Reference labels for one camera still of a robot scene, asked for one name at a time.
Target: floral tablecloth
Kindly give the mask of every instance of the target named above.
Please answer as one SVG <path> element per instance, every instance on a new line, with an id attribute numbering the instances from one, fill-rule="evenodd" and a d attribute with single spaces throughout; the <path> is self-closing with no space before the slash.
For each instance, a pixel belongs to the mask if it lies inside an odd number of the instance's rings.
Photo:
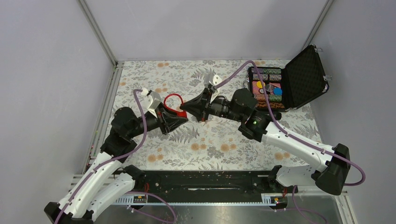
<path id="1" fill-rule="evenodd" d="M 245 61 L 135 61 L 125 62 L 117 89 L 114 112 L 124 106 L 133 108 L 140 116 L 133 97 L 133 89 L 147 88 L 160 93 L 162 99 L 171 93 L 180 94 L 185 101 L 201 93 L 207 74 L 215 73 L 223 79 L 230 76 Z M 284 67 L 288 60 L 256 61 L 258 66 Z M 247 66 L 221 88 L 221 95 L 230 99 L 246 80 Z M 177 108 L 177 97 L 169 98 L 167 105 Z M 148 133 L 143 147 L 131 155 L 125 166 L 134 164 L 149 170 L 271 170 L 274 165 L 300 166 L 305 162 L 277 147 L 246 139 L 238 132 L 239 123 L 209 116 L 198 123 L 188 114 L 189 122 L 168 135 L 159 129 Z M 280 123 L 287 128 L 320 141 L 310 105 L 285 112 Z M 110 131 L 108 124 L 106 135 Z"/>

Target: case lid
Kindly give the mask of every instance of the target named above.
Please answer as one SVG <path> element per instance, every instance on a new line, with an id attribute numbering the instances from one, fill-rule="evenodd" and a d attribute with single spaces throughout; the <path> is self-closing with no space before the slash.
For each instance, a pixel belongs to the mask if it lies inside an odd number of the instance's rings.
<path id="1" fill-rule="evenodd" d="M 301 51 L 284 68 L 287 75 L 289 107 L 299 108 L 329 89 L 316 46 Z"/>

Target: gray wall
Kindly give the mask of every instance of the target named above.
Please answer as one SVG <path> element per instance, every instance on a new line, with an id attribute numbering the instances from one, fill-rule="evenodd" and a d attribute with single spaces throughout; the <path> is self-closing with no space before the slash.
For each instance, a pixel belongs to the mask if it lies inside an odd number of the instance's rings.
<path id="1" fill-rule="evenodd" d="M 2 1 L 0 223 L 43 209 L 81 172 L 111 65 L 77 1 Z"/>
<path id="2" fill-rule="evenodd" d="M 314 43 L 330 90 L 312 103 L 326 143 L 349 146 L 367 174 L 350 187 L 359 224 L 394 223 L 396 1 L 338 0 Z M 359 180 L 351 169 L 348 182 Z"/>
<path id="3" fill-rule="evenodd" d="M 119 60 L 293 58 L 326 0 L 88 0 Z"/>

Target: yellow poker chip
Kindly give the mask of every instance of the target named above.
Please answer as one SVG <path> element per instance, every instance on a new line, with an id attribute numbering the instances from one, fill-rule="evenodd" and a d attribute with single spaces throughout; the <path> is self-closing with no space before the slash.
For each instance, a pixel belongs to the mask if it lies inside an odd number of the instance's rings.
<path id="1" fill-rule="evenodd" d="M 257 85 L 257 87 L 259 87 L 260 89 L 262 89 L 261 82 L 257 82 L 256 85 Z"/>

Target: gray floor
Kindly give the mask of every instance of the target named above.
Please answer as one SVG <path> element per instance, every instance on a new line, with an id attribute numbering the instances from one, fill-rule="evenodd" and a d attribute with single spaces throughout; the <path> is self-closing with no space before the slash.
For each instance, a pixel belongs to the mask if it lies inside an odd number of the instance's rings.
<path id="1" fill-rule="evenodd" d="M 325 216 L 329 224 L 342 223 L 335 200 L 331 196 L 296 196 L 300 208 L 311 209 Z M 256 206 L 175 206 L 178 224 L 308 224 L 298 211 L 268 211 L 269 207 Z M 288 208 L 294 208 L 289 197 Z M 142 211 L 160 218 L 169 217 L 171 212 L 165 206 L 146 206 Z M 325 223 L 316 215 L 307 214 L 315 223 Z M 160 224 L 152 218 L 131 213 L 126 206 L 112 205 L 105 210 L 95 224 Z"/>

